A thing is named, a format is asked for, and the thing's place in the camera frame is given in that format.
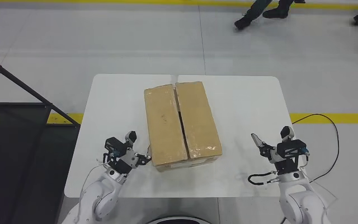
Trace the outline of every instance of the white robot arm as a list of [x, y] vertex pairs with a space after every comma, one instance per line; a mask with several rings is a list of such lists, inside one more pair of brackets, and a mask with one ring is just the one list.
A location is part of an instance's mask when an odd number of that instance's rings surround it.
[[106, 140], [105, 148], [109, 151], [103, 154], [106, 171], [81, 191], [79, 203], [71, 209], [62, 224], [93, 224], [104, 220], [116, 206], [129, 172], [151, 160], [150, 156], [133, 151], [136, 140], [134, 131], [129, 132], [125, 140], [125, 143], [114, 137]]
[[[251, 134], [251, 137], [260, 149], [261, 156], [267, 157], [277, 169], [272, 172], [278, 174], [277, 178], [267, 183], [279, 182], [280, 205], [287, 220], [292, 224], [331, 224], [327, 218], [325, 201], [313, 190], [303, 172], [298, 170], [299, 156], [306, 155], [307, 159], [309, 156], [306, 144], [298, 139], [292, 140], [294, 132], [288, 126], [282, 129], [282, 142], [277, 144], [277, 147], [266, 144], [255, 134]], [[250, 175], [248, 181], [254, 185], [264, 185], [264, 183], [251, 181], [251, 178], [268, 174], [271, 172]], [[305, 190], [289, 194], [288, 189], [297, 185], [305, 187]]]

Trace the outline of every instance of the cardboard box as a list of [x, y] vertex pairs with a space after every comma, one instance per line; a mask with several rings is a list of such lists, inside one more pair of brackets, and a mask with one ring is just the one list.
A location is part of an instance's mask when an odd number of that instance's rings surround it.
[[202, 82], [144, 91], [153, 165], [159, 170], [213, 162], [222, 147]]
[[202, 82], [176, 84], [190, 159], [220, 156], [222, 146]]
[[144, 100], [153, 165], [187, 160], [173, 85], [145, 90]]

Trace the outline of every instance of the black pole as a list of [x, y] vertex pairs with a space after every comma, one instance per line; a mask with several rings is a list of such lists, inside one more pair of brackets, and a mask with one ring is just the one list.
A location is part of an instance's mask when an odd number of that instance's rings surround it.
[[41, 102], [43, 102], [46, 106], [50, 106], [54, 111], [56, 111], [57, 113], [59, 113], [61, 116], [63, 116], [64, 118], [66, 118], [68, 121], [70, 121], [72, 124], [76, 125], [77, 127], [81, 126], [78, 122], [76, 122], [75, 120], [73, 120], [70, 116], [68, 116], [65, 112], [63, 112], [62, 110], [58, 109], [55, 105], [53, 105], [50, 101], [48, 101], [47, 99], [45, 99], [43, 96], [41, 96], [40, 94], [38, 94], [35, 90], [33, 90], [30, 86], [26, 85], [25, 83], [23, 83], [21, 80], [19, 80], [18, 78], [16, 78], [13, 74], [11, 74], [8, 70], [4, 69], [2, 66], [0, 66], [0, 73], [3, 74], [6, 78], [8, 78], [9, 80], [11, 80], [13, 83], [15, 83], [16, 85], [20, 86], [21, 88], [23, 88], [24, 90], [26, 90], [29, 94], [31, 94], [32, 96], [35, 96], [38, 100], [40, 100]]

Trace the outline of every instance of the yellow floor line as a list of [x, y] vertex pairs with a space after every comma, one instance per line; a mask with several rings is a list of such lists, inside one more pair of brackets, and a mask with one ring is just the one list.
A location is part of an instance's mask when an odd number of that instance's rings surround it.
[[[0, 0], [0, 2], [27, 2], [27, 3], [127, 3], [127, 4], [182, 4], [201, 6], [231, 6], [250, 7], [252, 1], [201, 1], [201, 0]], [[325, 10], [358, 10], [358, 4], [340, 3], [306, 3], [293, 4], [293, 8], [311, 8]]]
[[[78, 123], [82, 123], [83, 114], [68, 114], [71, 118], [73, 118]], [[306, 113], [291, 113], [291, 122], [295, 122], [300, 118], [303, 118], [309, 114]], [[336, 124], [358, 124], [358, 114], [331, 114], [324, 113], [324, 115], [331, 118]], [[70, 124], [69, 121], [64, 119], [59, 114], [50, 114], [49, 119], [47, 121], [48, 124]], [[300, 124], [330, 124], [331, 122], [322, 116], [311, 116], [307, 119], [304, 119], [300, 122]]]

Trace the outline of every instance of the person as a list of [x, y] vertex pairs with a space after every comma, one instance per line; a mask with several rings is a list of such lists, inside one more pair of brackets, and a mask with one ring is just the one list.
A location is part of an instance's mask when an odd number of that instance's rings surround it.
[[294, 0], [280, 0], [277, 8], [267, 10], [262, 13], [272, 0], [256, 0], [246, 14], [234, 24], [238, 30], [243, 30], [261, 14], [265, 18], [286, 18], [289, 14], [289, 9], [293, 1]]
[[352, 25], [358, 26], [358, 15], [353, 18]]

